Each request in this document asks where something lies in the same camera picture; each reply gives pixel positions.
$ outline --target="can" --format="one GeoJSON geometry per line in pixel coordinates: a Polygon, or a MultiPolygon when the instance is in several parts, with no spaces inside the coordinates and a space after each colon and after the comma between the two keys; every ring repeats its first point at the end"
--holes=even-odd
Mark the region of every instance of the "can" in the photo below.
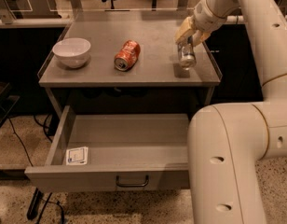
{"type": "Polygon", "coordinates": [[[119,71],[130,70],[137,62],[140,52],[140,45],[136,41],[128,40],[115,56],[115,68],[119,71]]]}

